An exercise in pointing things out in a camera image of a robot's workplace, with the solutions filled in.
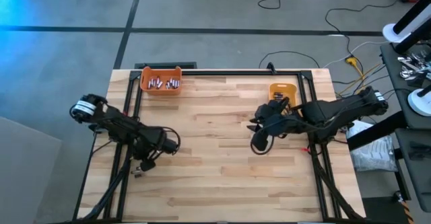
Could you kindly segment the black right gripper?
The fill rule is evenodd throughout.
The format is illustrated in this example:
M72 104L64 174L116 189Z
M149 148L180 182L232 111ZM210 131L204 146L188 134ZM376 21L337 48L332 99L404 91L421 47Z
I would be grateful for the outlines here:
M285 138L288 134L304 132L304 121L300 110L304 105L291 106L289 97L270 100L260 105L246 127L253 131L252 152L269 152L276 137Z

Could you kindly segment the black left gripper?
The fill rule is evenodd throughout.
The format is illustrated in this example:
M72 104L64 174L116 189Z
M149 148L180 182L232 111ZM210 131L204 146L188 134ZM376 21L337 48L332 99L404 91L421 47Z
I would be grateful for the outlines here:
M164 130L137 137L133 143L133 158L140 161L136 170L138 172L149 171L155 168L156 160L161 154L175 155L177 151L178 142L169 139Z

